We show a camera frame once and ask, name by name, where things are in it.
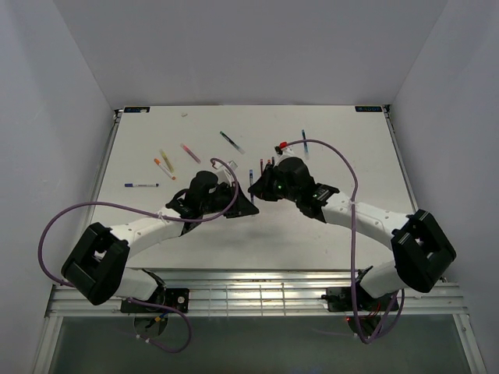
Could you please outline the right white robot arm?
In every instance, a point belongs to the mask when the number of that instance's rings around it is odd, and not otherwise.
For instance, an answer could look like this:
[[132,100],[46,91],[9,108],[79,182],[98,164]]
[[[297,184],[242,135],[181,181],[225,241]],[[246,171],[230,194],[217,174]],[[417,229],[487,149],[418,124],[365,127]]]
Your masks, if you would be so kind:
[[392,251],[391,261],[357,277],[352,300],[361,309],[371,309],[380,297],[403,288],[430,292],[457,257],[430,212],[396,213],[355,202],[339,189],[316,182],[298,157],[265,167],[249,193],[268,202],[291,201],[308,218],[355,229]]

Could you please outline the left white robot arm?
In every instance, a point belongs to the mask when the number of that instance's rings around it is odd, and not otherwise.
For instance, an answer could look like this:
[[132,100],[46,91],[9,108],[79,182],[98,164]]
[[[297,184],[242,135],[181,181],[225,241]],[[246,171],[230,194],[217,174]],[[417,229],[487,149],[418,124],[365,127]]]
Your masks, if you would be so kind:
[[164,281],[149,270],[129,268],[129,258],[190,233],[207,215],[237,218],[258,212],[226,170],[199,171],[157,213],[128,224],[87,227],[62,265],[62,276],[93,305],[111,297],[135,298],[157,311],[166,300]]

